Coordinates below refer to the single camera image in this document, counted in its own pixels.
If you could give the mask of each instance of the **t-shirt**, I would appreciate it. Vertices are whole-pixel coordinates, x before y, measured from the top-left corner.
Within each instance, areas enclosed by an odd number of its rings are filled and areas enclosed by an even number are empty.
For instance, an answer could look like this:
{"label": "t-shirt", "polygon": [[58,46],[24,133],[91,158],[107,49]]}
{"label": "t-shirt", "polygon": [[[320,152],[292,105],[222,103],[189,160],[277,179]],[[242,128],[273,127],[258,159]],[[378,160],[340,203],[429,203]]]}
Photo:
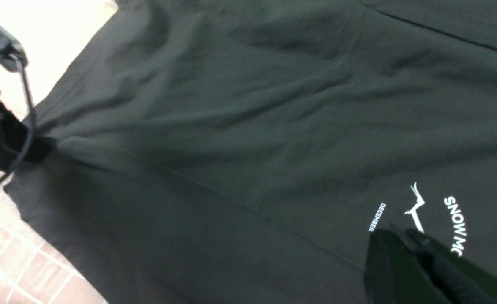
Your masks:
{"label": "t-shirt", "polygon": [[497,1],[118,4],[6,188],[110,304],[362,304],[389,223],[497,276]]}

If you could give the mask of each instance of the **printed logo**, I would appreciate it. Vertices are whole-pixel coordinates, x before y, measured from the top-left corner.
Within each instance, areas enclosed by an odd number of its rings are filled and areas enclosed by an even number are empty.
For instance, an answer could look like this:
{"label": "printed logo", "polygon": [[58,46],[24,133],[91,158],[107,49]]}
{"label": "printed logo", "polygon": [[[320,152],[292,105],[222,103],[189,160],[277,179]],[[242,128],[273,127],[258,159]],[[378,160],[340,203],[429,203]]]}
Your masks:
{"label": "printed logo", "polygon": [[372,219],[372,223],[369,226],[369,231],[373,232],[376,229],[376,226],[378,226],[378,221],[382,217],[382,214],[384,214],[386,204],[381,203],[380,207],[378,208],[378,211],[376,211],[376,214],[374,215],[374,219]]}
{"label": "printed logo", "polygon": [[425,233],[423,230],[423,226],[421,225],[421,221],[419,221],[419,217],[417,215],[417,209],[425,204],[425,200],[423,200],[423,197],[421,194],[419,194],[419,191],[417,189],[417,183],[414,183],[413,186],[410,186],[412,191],[417,197],[416,204],[412,207],[412,209],[408,210],[405,212],[405,214],[410,214],[414,220],[414,223],[416,224],[416,228],[419,230],[421,233]]}
{"label": "printed logo", "polygon": [[[423,226],[421,224],[421,221],[419,220],[417,210],[419,207],[423,206],[425,204],[425,200],[419,194],[419,191],[417,189],[417,183],[414,183],[413,186],[410,186],[414,194],[416,195],[416,204],[412,207],[412,209],[408,210],[404,214],[409,214],[412,216],[413,221],[416,225],[416,228],[418,229],[419,232],[425,233]],[[466,224],[464,220],[463,213],[459,209],[459,205],[457,204],[457,200],[453,197],[450,196],[448,198],[444,199],[444,204],[448,206],[448,209],[450,210],[450,215],[451,215],[451,221],[455,224],[453,228],[455,229],[453,231],[454,237],[454,243],[451,245],[451,252],[457,254],[457,256],[462,256],[463,255],[463,250],[464,246],[463,243],[467,241],[467,229],[466,229]]]}

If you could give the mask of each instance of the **tiled floor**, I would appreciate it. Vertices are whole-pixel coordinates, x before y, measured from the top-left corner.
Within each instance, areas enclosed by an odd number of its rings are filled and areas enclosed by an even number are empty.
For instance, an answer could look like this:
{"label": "tiled floor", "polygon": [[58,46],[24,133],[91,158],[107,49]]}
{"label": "tiled floor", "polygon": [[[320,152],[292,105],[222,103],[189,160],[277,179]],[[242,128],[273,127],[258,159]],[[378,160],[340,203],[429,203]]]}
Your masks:
{"label": "tiled floor", "polygon": [[[48,94],[115,12],[105,1],[0,0],[0,25],[21,41],[29,57],[35,103]],[[0,68],[0,89],[4,104],[24,117],[27,110],[17,75]],[[21,221],[15,204],[0,187],[0,304],[69,303],[106,302],[57,250]]]}

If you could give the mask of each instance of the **black fabric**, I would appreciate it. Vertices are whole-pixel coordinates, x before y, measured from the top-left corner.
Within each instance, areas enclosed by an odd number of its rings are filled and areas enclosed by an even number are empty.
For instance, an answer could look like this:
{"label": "black fabric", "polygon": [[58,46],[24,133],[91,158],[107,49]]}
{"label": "black fabric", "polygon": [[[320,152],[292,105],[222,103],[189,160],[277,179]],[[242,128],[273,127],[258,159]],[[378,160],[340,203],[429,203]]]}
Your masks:
{"label": "black fabric", "polygon": [[497,2],[119,6],[6,188],[110,304],[364,303],[389,222],[497,276]]}

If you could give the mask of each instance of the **black cord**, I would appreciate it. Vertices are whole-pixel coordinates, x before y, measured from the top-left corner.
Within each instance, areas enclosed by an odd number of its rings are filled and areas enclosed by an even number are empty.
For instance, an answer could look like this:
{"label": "black cord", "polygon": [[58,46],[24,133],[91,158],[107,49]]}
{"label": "black cord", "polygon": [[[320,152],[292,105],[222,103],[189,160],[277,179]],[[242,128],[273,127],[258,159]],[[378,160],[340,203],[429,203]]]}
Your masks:
{"label": "black cord", "polygon": [[36,128],[36,113],[34,112],[33,108],[33,102],[32,98],[30,96],[30,89],[29,89],[29,83],[27,81],[27,74],[25,72],[25,67],[23,64],[23,61],[20,57],[17,57],[15,55],[11,55],[11,58],[15,61],[17,65],[17,71],[19,72],[19,75],[21,77],[21,83],[23,84],[23,89],[25,92],[25,102],[27,103],[27,107],[29,109],[29,131],[27,133],[27,138],[25,138],[25,143],[23,144],[23,147],[21,148],[21,152],[17,155],[15,160],[12,162],[10,167],[8,168],[7,172],[4,173],[0,177],[0,184],[3,183],[10,175],[13,173],[15,168],[21,164],[23,159],[27,156],[27,153],[29,152],[30,145],[33,143],[34,139],[34,129]]}

